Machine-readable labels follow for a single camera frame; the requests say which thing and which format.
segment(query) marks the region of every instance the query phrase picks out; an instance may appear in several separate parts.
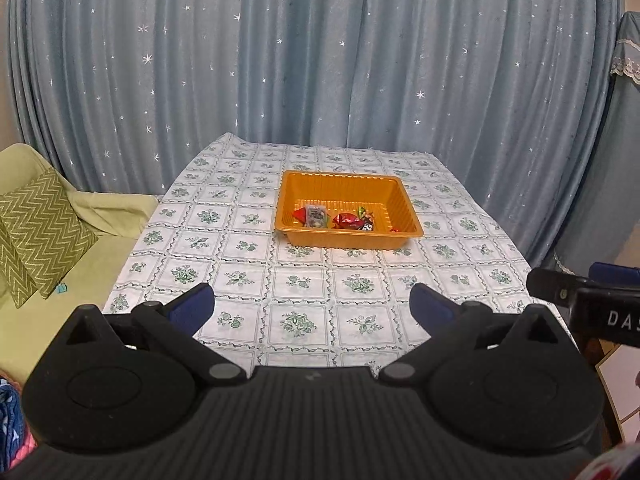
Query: orange plastic tray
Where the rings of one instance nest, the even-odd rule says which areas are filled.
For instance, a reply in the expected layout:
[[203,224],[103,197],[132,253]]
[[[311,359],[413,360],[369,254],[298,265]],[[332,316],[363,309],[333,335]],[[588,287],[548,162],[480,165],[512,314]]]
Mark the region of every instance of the orange plastic tray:
[[[305,204],[324,205],[332,219],[364,206],[373,213],[373,231],[304,227],[292,213]],[[294,246],[339,249],[398,249],[409,238],[424,234],[398,177],[301,171],[282,175],[276,229]]]

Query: green pillow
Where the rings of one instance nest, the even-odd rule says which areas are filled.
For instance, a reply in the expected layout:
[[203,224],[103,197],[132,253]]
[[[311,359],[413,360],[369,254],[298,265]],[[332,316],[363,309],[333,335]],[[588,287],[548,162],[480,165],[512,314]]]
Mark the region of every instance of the green pillow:
[[53,168],[0,196],[0,221],[43,298],[97,240],[80,223]]
[[[0,221],[0,274],[6,282],[11,297],[14,298],[16,308],[23,306],[38,291],[38,287],[20,261],[20,256],[15,252],[2,221]],[[2,286],[0,286],[0,296],[2,296]]]

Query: wrapped candy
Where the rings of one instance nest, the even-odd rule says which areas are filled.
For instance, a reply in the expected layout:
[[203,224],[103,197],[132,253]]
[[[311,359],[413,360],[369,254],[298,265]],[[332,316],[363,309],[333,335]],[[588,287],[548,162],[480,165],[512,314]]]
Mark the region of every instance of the wrapped candy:
[[306,204],[296,209],[292,215],[305,227],[325,228],[328,224],[326,208],[323,205]]

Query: white tablecloth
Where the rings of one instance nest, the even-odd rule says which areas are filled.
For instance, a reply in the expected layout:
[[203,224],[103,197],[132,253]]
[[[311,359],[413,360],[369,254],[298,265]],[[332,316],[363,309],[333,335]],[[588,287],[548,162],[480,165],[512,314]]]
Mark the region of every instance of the white tablecloth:
[[[397,175],[425,235],[396,251],[293,247],[273,228],[284,170]],[[248,373],[258,364],[377,372],[428,338],[409,312],[413,283],[519,312],[532,301],[528,272],[433,155],[250,144],[225,134],[162,199],[104,311],[166,303],[209,282],[215,313],[196,337]]]

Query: lace trim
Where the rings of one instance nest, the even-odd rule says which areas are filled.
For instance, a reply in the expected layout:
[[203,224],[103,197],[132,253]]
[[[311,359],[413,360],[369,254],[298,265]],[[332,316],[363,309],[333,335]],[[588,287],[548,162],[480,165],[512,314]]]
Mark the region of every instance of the lace trim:
[[560,270],[562,270],[562,272],[564,272],[565,274],[573,274],[575,276],[575,272],[572,272],[571,270],[567,269],[562,262],[560,261],[560,258],[558,258],[558,254],[554,251],[554,260],[556,261],[556,265],[559,267]]
[[626,75],[630,77],[634,83],[640,85],[640,63],[627,59],[626,57],[614,56],[610,73]]

